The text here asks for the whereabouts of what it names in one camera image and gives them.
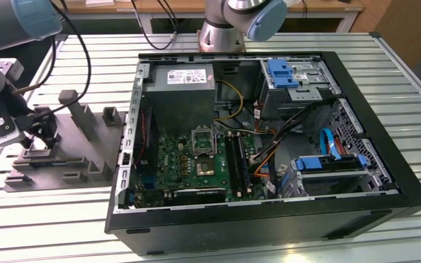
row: green circuit board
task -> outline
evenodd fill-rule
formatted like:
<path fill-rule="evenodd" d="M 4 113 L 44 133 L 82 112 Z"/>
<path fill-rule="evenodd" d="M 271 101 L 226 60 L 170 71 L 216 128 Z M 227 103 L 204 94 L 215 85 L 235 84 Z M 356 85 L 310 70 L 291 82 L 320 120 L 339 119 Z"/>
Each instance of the green circuit board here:
<path fill-rule="evenodd" d="M 208 145 L 208 138 L 198 137 L 195 143 L 196 145 Z M 215 145 L 215 156 L 195 157 L 191 135 L 160 137 L 156 189 L 224 188 L 227 189 L 227 202 L 264 199 L 262 184 L 254 185 L 252 192 L 242 197 L 232 194 L 224 135 L 216 136 Z M 243 145 L 246 155 L 250 157 L 255 154 L 251 136 L 243 137 Z M 206 173 L 204 171 L 210 170 L 214 171 L 214 174 L 199 175 L 199 172 Z"/>

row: gray robot arm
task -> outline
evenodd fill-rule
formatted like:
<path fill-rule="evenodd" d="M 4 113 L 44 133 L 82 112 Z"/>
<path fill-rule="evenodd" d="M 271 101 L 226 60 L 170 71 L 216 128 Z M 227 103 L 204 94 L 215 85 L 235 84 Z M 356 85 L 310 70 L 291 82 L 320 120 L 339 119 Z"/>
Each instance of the gray robot arm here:
<path fill-rule="evenodd" d="M 43 40 L 62 31 L 59 16 L 50 0 L 0 0 L 0 50 Z M 24 98 L 0 72 L 0 146 L 26 139 L 15 119 L 28 115 Z"/>
<path fill-rule="evenodd" d="M 256 42 L 268 40 L 284 23 L 287 8 L 284 0 L 208 0 L 200 49 L 243 51 L 244 34 Z"/>

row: power supply label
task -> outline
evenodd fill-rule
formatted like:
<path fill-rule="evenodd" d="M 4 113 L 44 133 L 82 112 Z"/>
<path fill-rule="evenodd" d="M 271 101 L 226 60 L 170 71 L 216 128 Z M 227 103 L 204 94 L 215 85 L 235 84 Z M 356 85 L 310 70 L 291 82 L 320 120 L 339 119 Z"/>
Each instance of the power supply label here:
<path fill-rule="evenodd" d="M 167 84 L 198 84 L 207 82 L 206 70 L 168 71 Z"/>

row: yellow wire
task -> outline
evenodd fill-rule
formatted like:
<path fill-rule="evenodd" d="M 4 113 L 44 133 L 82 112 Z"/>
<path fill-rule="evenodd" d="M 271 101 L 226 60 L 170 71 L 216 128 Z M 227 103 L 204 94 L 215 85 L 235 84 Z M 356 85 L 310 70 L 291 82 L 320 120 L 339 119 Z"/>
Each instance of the yellow wire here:
<path fill-rule="evenodd" d="M 239 115 L 239 113 L 243 111 L 243 104 L 244 104 L 244 98 L 243 98 L 243 95 L 242 95 L 242 92 L 240 92 L 240 90 L 231 84 L 231 83 L 228 83 L 227 81 L 216 81 L 216 82 L 222 82 L 222 83 L 224 83 L 227 86 L 230 86 L 234 90 L 235 90 L 235 92 L 239 94 L 239 96 L 240 96 L 240 108 L 239 108 L 239 110 L 231 115 L 231 116 L 227 116 L 227 117 L 222 117 L 222 118 L 215 118 L 215 120 L 216 121 L 223 121 L 223 120 L 226 120 L 226 119 L 232 119 L 235 116 L 238 116 Z"/>

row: open computer tower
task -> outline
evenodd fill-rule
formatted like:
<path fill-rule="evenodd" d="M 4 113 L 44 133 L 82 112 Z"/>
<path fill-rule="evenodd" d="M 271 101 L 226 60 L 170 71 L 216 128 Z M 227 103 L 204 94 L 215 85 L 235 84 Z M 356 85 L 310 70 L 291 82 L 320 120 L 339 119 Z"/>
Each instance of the open computer tower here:
<path fill-rule="evenodd" d="M 421 184 L 334 52 L 147 54 L 106 232 L 139 255 L 351 238 Z"/>

